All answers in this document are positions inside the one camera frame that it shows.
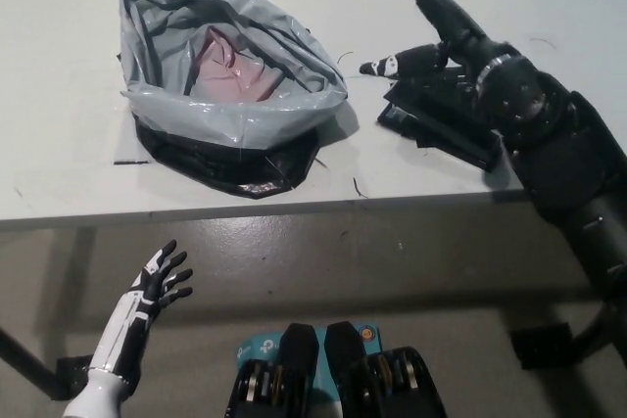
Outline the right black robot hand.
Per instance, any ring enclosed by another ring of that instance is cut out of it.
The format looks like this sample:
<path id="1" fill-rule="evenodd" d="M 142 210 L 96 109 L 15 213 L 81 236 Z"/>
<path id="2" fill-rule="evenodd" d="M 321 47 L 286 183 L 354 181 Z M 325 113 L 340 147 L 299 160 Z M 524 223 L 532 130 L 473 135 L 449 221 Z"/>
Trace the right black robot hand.
<path id="1" fill-rule="evenodd" d="M 448 61 L 454 61 L 477 79 L 493 59 L 517 54 L 512 46 L 492 40 L 455 0 L 413 1 L 436 29 L 440 42 L 366 62 L 359 68 L 361 74 L 391 79 L 418 78 L 440 72 Z"/>

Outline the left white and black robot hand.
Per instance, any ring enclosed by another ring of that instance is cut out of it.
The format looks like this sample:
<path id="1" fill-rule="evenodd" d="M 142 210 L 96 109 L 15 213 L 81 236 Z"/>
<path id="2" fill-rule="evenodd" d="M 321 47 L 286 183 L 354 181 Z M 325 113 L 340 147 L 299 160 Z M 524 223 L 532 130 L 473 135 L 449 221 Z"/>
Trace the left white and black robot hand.
<path id="1" fill-rule="evenodd" d="M 175 269 L 187 253 L 177 253 L 177 242 L 169 241 L 142 267 L 130 288 L 120 297 L 89 367 L 129 381 L 139 368 L 150 328 L 161 312 L 193 289 L 180 287 L 192 275 L 190 268 Z"/>

